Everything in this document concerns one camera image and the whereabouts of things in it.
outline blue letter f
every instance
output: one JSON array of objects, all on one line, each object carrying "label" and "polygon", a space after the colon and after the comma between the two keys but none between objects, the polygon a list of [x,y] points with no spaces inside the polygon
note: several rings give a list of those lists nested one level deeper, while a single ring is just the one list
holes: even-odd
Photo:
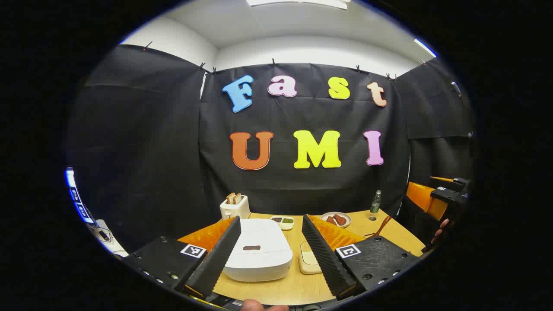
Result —
[{"label": "blue letter f", "polygon": [[252,83],[253,78],[245,75],[242,78],[223,87],[223,92],[227,92],[232,100],[232,112],[238,112],[252,104],[252,100],[247,100],[244,95],[251,96],[252,88],[247,83]]}]

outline black fabric backdrop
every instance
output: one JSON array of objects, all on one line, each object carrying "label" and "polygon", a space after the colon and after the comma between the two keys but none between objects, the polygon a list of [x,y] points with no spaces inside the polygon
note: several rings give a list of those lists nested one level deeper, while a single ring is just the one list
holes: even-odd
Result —
[{"label": "black fabric backdrop", "polygon": [[[253,103],[233,113],[232,101],[222,88],[244,75],[254,78]],[[267,92],[270,79],[277,75],[296,80],[295,97]],[[348,81],[349,99],[330,98],[328,79],[334,76]],[[384,89],[385,107],[372,101],[367,85],[373,81]],[[338,131],[342,166],[295,169],[298,142],[293,133],[302,129],[311,131],[317,142],[325,131]],[[229,135],[250,133],[248,158],[257,159],[255,134],[261,131],[274,133],[267,166],[255,171],[236,167]],[[381,132],[382,165],[366,164],[365,131]],[[209,74],[200,105],[200,154],[212,209],[218,211],[228,193],[240,192],[248,195],[252,212],[284,215],[367,210],[378,189],[382,209],[395,213],[405,193],[409,161],[404,116],[393,83],[376,74],[314,64],[256,65]]]},{"label": "black fabric backdrop", "polygon": [[[457,95],[453,81],[463,97]],[[467,92],[438,58],[402,74],[394,83],[405,110],[409,139],[466,136],[474,130]]]},{"label": "black fabric backdrop", "polygon": [[[426,184],[431,175],[471,177],[469,139],[462,137],[471,131],[470,113],[449,84],[452,75],[437,61],[395,81],[328,65],[234,68],[208,74],[200,100],[204,70],[142,49],[118,46],[88,77],[66,140],[67,164],[76,170],[83,201],[127,251],[160,235],[180,237],[212,224],[230,192],[248,195],[252,212],[301,215],[366,210],[382,190],[382,209],[395,215],[404,200],[409,157],[412,182]],[[233,113],[222,88],[247,74],[254,78],[253,103]],[[276,75],[295,78],[298,94],[269,94]],[[349,99],[330,98],[333,76],[348,81]],[[366,86],[373,81],[384,89],[385,107],[372,101]],[[295,169],[293,133],[302,129],[317,142],[325,131],[338,131],[342,166]],[[239,169],[229,135],[250,133],[248,158],[257,159],[260,131],[274,133],[269,163]],[[382,134],[383,165],[366,164],[365,131]],[[398,220],[423,237],[433,224],[409,206],[403,202]]]},{"label": "black fabric backdrop", "polygon": [[91,73],[65,144],[84,203],[128,252],[215,217],[205,208],[198,165],[205,71],[142,49],[120,45]]},{"label": "black fabric backdrop", "polygon": [[[462,97],[451,85],[455,81]],[[467,91],[438,58],[421,64],[395,80],[405,111],[409,137],[409,181],[428,185],[429,177],[473,179],[476,128]],[[397,221],[429,245],[440,223],[407,196]]]}]

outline white ceiling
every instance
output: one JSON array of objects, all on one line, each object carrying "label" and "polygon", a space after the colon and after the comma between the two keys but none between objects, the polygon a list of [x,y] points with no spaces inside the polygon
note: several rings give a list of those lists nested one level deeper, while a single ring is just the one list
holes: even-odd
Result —
[{"label": "white ceiling", "polygon": [[308,3],[250,7],[246,0],[196,0],[164,16],[184,24],[219,49],[283,35],[323,35],[379,46],[417,63],[432,58],[406,30],[355,1],[344,11]]}]

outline orange letter u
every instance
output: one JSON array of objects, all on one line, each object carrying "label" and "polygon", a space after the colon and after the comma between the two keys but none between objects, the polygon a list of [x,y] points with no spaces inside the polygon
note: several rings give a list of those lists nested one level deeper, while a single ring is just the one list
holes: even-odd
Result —
[{"label": "orange letter u", "polygon": [[259,140],[259,158],[250,160],[246,155],[246,144],[251,137],[249,133],[232,133],[232,161],[241,169],[256,170],[262,169],[269,163],[270,140],[273,138],[271,132],[258,132],[255,137]]}]

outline bread slice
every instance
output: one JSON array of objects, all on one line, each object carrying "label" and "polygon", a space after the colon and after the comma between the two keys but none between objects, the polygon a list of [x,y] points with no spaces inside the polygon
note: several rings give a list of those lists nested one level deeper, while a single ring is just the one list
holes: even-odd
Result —
[{"label": "bread slice", "polygon": [[234,194],[234,192],[231,192],[228,196],[227,196],[227,204],[234,204],[233,201],[232,201],[232,198],[234,198],[236,194]]},{"label": "bread slice", "polygon": [[338,223],[338,226],[343,226],[347,223],[347,219],[345,219],[344,217],[342,217],[338,214],[334,214],[334,219],[336,219],[336,222]]},{"label": "bread slice", "polygon": [[242,194],[238,193],[232,198],[233,204],[238,204],[240,201],[242,201]]}]

